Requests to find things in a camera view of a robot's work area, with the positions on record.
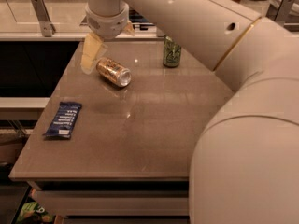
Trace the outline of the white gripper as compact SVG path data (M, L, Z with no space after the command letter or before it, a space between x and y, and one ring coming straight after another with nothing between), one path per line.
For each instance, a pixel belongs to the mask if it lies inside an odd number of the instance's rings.
M85 11L87 24L92 32L85 37L80 66L85 74L90 74L98 60L107 51L107 45L102 38L113 39L122 31L127 35L134 36L135 28L129 21L129 6L127 4L124 5L120 13L113 16L97 15L89 7L85 7Z

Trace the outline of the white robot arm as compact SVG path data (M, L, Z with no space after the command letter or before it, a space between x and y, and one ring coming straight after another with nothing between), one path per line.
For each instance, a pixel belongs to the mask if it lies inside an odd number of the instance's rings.
M133 8L234 96L190 168L192 224L299 224L298 39L231 0L87 0L90 28L119 35Z

